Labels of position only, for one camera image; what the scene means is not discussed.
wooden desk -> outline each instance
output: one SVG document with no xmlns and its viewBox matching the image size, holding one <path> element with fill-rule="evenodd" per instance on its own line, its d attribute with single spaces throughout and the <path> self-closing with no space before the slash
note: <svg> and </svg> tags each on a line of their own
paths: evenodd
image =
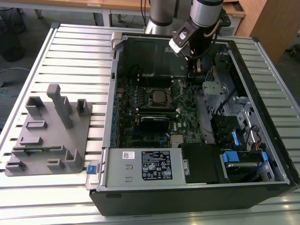
<svg viewBox="0 0 300 225">
<path fill-rule="evenodd" d="M 53 6 L 67 6 L 67 7 L 100 7 L 103 5 L 104 0 L 7 0 L 0 1 L 2 6 L 3 2 L 10 3 L 28 3 L 28 4 L 39 4 L 39 5 L 53 5 Z"/>
<path fill-rule="evenodd" d="M 239 36 L 257 37 L 276 64 L 300 29 L 300 0 L 240 0 L 247 17 Z"/>
<path fill-rule="evenodd" d="M 245 17 L 245 13 L 235 10 L 230 1 L 236 0 L 225 0 L 224 9 L 227 11 L 228 15 L 231 15 L 235 18 L 236 21 L 234 21 L 234 23 L 237 24 L 236 26 L 238 26 L 240 19 Z M 106 27 L 111 26 L 111 14 L 141 15 L 140 0 L 0 0 L 0 6 L 102 13 L 104 26 Z M 149 15 L 149 11 L 149 1 L 146 0 L 146 15 Z"/>
</svg>

warning label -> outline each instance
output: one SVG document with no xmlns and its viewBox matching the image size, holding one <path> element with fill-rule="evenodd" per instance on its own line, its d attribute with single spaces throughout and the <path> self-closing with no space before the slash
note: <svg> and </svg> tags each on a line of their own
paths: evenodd
<svg viewBox="0 0 300 225">
<path fill-rule="evenodd" d="M 143 180 L 172 180 L 170 151 L 142 151 Z"/>
</svg>

blue cable on floor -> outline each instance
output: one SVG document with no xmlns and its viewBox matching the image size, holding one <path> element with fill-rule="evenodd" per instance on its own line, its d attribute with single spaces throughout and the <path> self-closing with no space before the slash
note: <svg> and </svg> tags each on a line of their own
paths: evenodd
<svg viewBox="0 0 300 225">
<path fill-rule="evenodd" d="M 3 97 L 17 97 L 19 95 L 3 95 L 3 94 L 0 94 L 0 96 L 3 96 Z"/>
<path fill-rule="evenodd" d="M 5 71 L 11 70 L 11 69 L 26 70 L 27 72 L 30 73 L 29 69 L 22 68 L 22 67 L 13 67 L 13 68 L 5 68 L 4 70 L 0 71 L 0 74 L 3 73 L 3 72 L 5 72 Z M 17 97 L 18 95 L 4 95 L 4 94 L 0 94 L 0 96 L 3 96 L 3 97 Z"/>
<path fill-rule="evenodd" d="M 4 70 L 0 71 L 0 74 L 5 72 L 5 71 L 8 71 L 8 70 L 11 70 L 11 69 L 20 69 L 20 70 L 26 70 L 27 72 L 30 72 L 29 69 L 26 69 L 26 68 L 22 68 L 22 67 L 13 67 L 13 68 L 5 68 Z"/>
</svg>

blue latch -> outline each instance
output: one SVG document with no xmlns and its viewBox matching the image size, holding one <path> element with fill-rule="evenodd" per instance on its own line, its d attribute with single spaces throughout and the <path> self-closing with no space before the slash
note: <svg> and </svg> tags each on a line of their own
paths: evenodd
<svg viewBox="0 0 300 225">
<path fill-rule="evenodd" d="M 222 154 L 224 163 L 237 163 L 240 161 L 236 151 L 226 151 Z"/>
<path fill-rule="evenodd" d="M 263 161 L 268 161 L 268 156 L 267 156 L 267 153 L 265 153 L 264 151 L 262 152 L 262 158 L 263 158 Z"/>
<path fill-rule="evenodd" d="M 88 165 L 86 167 L 87 174 L 97 174 L 97 166 L 96 165 Z"/>
<path fill-rule="evenodd" d="M 232 131 L 231 133 L 232 133 L 235 145 L 239 146 L 240 143 L 239 143 L 238 137 L 236 136 L 236 133 L 234 131 Z"/>
</svg>

table leg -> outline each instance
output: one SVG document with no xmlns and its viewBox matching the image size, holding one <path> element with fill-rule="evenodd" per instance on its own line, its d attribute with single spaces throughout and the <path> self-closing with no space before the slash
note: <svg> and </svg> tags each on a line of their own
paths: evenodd
<svg viewBox="0 0 300 225">
<path fill-rule="evenodd" d="M 38 19 L 43 17 L 41 9 L 35 9 L 34 11 L 36 12 L 36 15 L 37 15 Z"/>
<path fill-rule="evenodd" d="M 122 22 L 122 17 L 120 14 L 117 14 L 117 17 L 118 17 L 118 22 L 121 23 Z"/>
<path fill-rule="evenodd" d="M 110 10 L 108 8 L 102 9 L 102 16 L 103 16 L 104 26 L 111 27 L 112 26 L 112 16 L 111 16 Z"/>
</svg>

